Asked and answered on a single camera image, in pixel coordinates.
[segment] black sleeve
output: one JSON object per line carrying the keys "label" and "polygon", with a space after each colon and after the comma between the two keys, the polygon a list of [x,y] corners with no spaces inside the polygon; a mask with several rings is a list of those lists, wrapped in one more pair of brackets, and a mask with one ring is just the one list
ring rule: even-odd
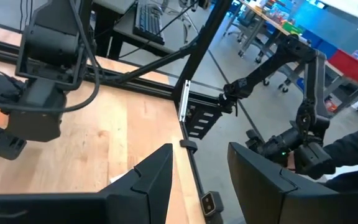
{"label": "black sleeve", "polygon": [[324,146],[336,167],[358,165],[358,131]]}

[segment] red storage bin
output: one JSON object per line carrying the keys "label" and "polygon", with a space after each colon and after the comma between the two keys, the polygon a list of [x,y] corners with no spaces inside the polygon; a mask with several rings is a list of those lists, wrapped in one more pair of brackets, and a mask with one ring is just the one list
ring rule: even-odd
{"label": "red storage bin", "polygon": [[329,60],[334,67],[343,72],[344,76],[358,82],[358,59],[338,50]]}

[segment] black cable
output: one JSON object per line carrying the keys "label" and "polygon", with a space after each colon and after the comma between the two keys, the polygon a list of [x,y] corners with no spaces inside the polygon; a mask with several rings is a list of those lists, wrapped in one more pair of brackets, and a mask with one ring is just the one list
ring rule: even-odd
{"label": "black cable", "polygon": [[29,0],[25,0],[25,19],[24,27],[27,25],[27,18],[29,17]]}
{"label": "black cable", "polygon": [[19,30],[22,31],[22,22],[23,22],[23,0],[20,0],[20,28]]}
{"label": "black cable", "polygon": [[34,107],[34,106],[31,107],[31,106],[9,105],[9,104],[0,103],[0,110],[8,110],[8,111],[14,110],[14,111],[38,112],[38,113],[64,113],[64,112],[71,112],[71,111],[76,111],[76,110],[82,109],[85,106],[87,106],[88,104],[90,104],[96,98],[96,95],[98,94],[99,88],[100,88],[100,77],[99,77],[98,66],[99,67],[101,67],[101,66],[92,53],[90,44],[86,38],[84,29],[83,29],[83,26],[81,23],[81,19],[76,12],[75,3],[73,2],[73,0],[70,0],[70,6],[71,6],[71,10],[74,14],[74,18],[75,18],[75,22],[78,26],[78,30],[80,32],[80,37],[83,40],[83,44],[85,46],[85,49],[89,56],[89,59],[91,60],[92,66],[94,68],[95,83],[94,83],[94,90],[93,90],[92,94],[84,102],[82,102],[78,105],[75,105],[75,106],[67,107],[67,108],[38,108],[38,107]]}
{"label": "black cable", "polygon": [[142,50],[144,47],[148,46],[148,44],[149,44],[151,41],[153,41],[159,34],[161,34],[161,32],[162,32],[163,30],[165,30],[169,25],[171,25],[172,22],[174,22],[175,20],[177,20],[178,18],[180,18],[185,12],[187,12],[189,9],[191,9],[191,8],[192,8],[195,4],[197,4],[197,3],[198,3],[198,1],[193,2],[193,4],[191,4],[189,7],[187,7],[187,8],[186,8],[184,11],[182,11],[181,13],[179,13],[175,18],[173,18],[167,25],[165,25],[158,33],[156,33],[156,34],[154,35],[153,38],[151,38],[149,41],[147,41],[144,45],[142,45],[141,47],[138,47],[137,49],[135,49],[135,50],[133,50],[133,51],[131,51],[131,52],[129,52],[129,53],[126,53],[126,54],[124,54],[124,55],[122,55],[122,56],[120,56],[120,57],[118,57],[118,58],[126,57],[126,56],[128,56],[128,55],[130,55],[130,54],[133,54],[133,53],[137,52],[138,50]]}

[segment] wooden tabletop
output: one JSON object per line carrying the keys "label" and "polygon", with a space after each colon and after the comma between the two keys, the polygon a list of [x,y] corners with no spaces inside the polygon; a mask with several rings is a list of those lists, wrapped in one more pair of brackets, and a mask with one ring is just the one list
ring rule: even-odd
{"label": "wooden tabletop", "polygon": [[[0,41],[18,45],[20,35],[0,29]],[[102,67],[127,72],[130,65],[98,58]],[[0,71],[14,75],[14,65],[0,62]],[[150,72],[150,80],[168,78]],[[91,94],[83,82],[68,94],[67,105]],[[0,113],[0,126],[7,116]],[[47,143],[28,142],[18,159],[0,158],[0,194],[97,192],[111,177],[123,174],[165,143],[173,144],[173,184],[167,223],[204,223],[187,151],[172,101],[101,86],[97,98],[82,110],[65,113],[62,135]]]}

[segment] black keyboard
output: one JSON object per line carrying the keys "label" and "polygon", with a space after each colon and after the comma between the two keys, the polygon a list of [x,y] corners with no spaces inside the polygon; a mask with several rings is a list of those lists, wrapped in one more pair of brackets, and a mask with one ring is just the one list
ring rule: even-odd
{"label": "black keyboard", "polygon": [[161,29],[161,15],[159,12],[150,7],[150,5],[138,2],[134,24],[134,34],[164,45],[164,35],[162,32],[159,33]]}

